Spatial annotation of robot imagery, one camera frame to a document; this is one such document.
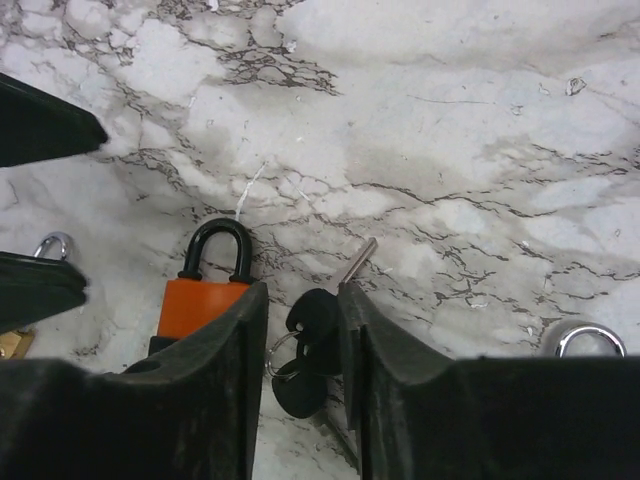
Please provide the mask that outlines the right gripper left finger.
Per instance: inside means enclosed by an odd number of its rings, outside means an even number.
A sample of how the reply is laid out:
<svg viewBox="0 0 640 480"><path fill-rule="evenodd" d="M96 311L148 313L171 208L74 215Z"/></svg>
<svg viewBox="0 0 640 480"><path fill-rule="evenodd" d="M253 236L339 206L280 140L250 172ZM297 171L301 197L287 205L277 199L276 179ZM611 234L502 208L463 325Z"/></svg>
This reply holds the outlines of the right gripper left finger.
<svg viewBox="0 0 640 480"><path fill-rule="evenodd" d="M59 359L1 365L5 479L248 479L268 289L121 373Z"/></svg>

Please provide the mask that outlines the black-headed keys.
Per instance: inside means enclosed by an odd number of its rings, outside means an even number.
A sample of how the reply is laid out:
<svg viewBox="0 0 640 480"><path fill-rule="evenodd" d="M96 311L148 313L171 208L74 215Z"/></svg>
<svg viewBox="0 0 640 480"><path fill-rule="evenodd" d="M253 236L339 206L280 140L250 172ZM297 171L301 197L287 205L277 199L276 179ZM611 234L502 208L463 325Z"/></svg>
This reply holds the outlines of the black-headed keys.
<svg viewBox="0 0 640 480"><path fill-rule="evenodd" d="M368 239L325 284L302 294L286 318L287 334L268 350L266 371L273 393L282 409L294 418L309 418L321 410L328 398L328 380L342 373L338 291L377 246L376 239ZM296 342L295 357L275 368L274 353L290 339Z"/></svg>

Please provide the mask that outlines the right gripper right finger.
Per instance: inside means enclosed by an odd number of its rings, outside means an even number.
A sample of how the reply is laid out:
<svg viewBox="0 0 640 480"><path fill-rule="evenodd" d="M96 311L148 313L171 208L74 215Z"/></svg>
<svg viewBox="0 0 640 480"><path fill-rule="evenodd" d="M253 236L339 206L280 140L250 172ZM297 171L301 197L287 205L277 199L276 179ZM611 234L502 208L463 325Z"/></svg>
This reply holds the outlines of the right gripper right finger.
<svg viewBox="0 0 640 480"><path fill-rule="evenodd" d="M338 294L344 403L364 479L635 479L635 357L448 358Z"/></svg>

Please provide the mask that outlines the orange black padlock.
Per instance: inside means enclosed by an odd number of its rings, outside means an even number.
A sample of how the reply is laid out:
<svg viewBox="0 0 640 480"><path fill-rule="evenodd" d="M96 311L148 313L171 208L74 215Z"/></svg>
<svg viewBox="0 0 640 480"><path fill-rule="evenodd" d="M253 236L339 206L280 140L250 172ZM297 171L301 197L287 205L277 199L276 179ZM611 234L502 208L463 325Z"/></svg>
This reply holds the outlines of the orange black padlock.
<svg viewBox="0 0 640 480"><path fill-rule="evenodd" d="M215 234L235 239L235 268L226 283L206 282L200 272L201 256ZM217 218L205 222L192 236L182 270L166 284L156 334L149 342L153 355L189 336L225 313L254 282L251 275L253 244L248 230L238 221Z"/></svg>

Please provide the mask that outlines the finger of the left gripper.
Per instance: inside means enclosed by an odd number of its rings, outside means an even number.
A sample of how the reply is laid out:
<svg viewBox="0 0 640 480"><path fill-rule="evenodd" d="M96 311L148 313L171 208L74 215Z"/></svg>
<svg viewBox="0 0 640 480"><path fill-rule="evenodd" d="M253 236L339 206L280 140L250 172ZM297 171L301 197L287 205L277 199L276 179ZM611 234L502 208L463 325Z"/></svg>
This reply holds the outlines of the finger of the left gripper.
<svg viewBox="0 0 640 480"><path fill-rule="evenodd" d="M0 122L3 168L91 153L108 142L92 113L5 74Z"/></svg>
<svg viewBox="0 0 640 480"><path fill-rule="evenodd" d="M1 253L1 333L87 302L87 278L64 260Z"/></svg>

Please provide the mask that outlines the small brass padlock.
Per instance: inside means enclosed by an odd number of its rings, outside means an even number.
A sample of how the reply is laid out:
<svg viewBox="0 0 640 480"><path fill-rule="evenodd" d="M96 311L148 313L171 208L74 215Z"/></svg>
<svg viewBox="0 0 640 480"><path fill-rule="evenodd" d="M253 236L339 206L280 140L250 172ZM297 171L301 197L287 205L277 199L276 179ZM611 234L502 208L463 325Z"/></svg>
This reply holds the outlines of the small brass padlock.
<svg viewBox="0 0 640 480"><path fill-rule="evenodd" d="M572 322L559 328L551 341L551 352L560 358L627 355L624 342L614 330L592 322Z"/></svg>

